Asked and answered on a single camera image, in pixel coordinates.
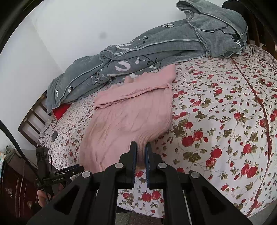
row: gray quilt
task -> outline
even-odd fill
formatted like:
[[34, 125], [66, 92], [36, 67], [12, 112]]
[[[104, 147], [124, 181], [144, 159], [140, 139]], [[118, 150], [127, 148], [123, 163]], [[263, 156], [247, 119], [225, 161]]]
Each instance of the gray quilt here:
[[99, 54], [77, 59], [47, 89], [47, 113], [61, 103], [88, 96], [168, 64], [201, 57], [230, 57], [246, 46], [247, 24], [232, 10], [208, 1], [180, 0], [186, 19], [153, 28], [129, 43], [110, 45]]

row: bed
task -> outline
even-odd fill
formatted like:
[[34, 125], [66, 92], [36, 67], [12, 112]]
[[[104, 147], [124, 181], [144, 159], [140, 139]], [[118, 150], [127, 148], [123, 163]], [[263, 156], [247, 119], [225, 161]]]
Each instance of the bed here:
[[[249, 44], [241, 56], [175, 64], [172, 126], [151, 146], [177, 171], [199, 172], [243, 214], [252, 216], [277, 197], [277, 61], [271, 35], [266, 30], [259, 34], [259, 20], [252, 14], [248, 19], [255, 45]], [[59, 121], [50, 115], [38, 140], [26, 135], [34, 146], [49, 148], [57, 169], [78, 163], [84, 130], [94, 112], [91, 103], [99, 91], [74, 102]], [[20, 132], [36, 107], [45, 109], [36, 102]], [[52, 141], [54, 131], [59, 135]], [[147, 189], [144, 169], [135, 176], [135, 188], [119, 190], [117, 205], [162, 218], [162, 190]]]

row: red pillow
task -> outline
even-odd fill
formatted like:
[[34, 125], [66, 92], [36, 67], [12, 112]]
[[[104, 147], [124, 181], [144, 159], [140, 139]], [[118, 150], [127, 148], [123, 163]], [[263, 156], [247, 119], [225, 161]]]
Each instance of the red pillow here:
[[67, 111], [70, 105], [71, 104], [65, 103], [61, 104], [58, 108], [53, 109], [53, 113], [57, 120], [59, 120], [63, 116], [63, 114]]

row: metal rivet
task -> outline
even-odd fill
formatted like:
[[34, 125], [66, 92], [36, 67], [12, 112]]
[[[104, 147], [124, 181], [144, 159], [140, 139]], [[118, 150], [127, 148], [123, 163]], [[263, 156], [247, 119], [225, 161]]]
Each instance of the metal rivet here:
[[191, 173], [191, 177], [193, 177], [193, 178], [199, 178], [200, 174], [198, 172], [192, 172]]
[[158, 167], [161, 169], [164, 169], [164, 168], [166, 168], [166, 164], [161, 162], [161, 163], [159, 163]]
[[123, 168], [123, 163], [121, 163], [121, 162], [118, 162], [118, 163], [116, 163], [115, 165], [114, 165], [117, 169], [121, 169], [121, 168]]
[[82, 177], [83, 178], [87, 178], [87, 177], [89, 177], [90, 176], [90, 172], [89, 171], [84, 171], [84, 172], [82, 172]]

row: wooden cabinet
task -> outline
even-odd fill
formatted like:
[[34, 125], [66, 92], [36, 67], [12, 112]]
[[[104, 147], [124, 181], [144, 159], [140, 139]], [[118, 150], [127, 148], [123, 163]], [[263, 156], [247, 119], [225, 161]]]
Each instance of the wooden cabinet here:
[[27, 202], [37, 200], [35, 174], [16, 151], [10, 151], [3, 163], [0, 194], [7, 209], [16, 217], [29, 220], [32, 211]]

